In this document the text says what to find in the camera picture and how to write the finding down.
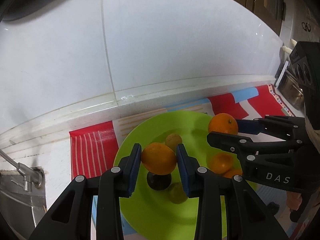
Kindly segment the person's right hand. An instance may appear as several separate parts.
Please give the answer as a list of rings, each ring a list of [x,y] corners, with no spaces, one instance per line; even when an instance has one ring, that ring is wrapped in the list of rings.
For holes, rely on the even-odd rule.
[[[290,210],[297,211],[302,203],[302,197],[300,193],[286,192],[286,204]]]

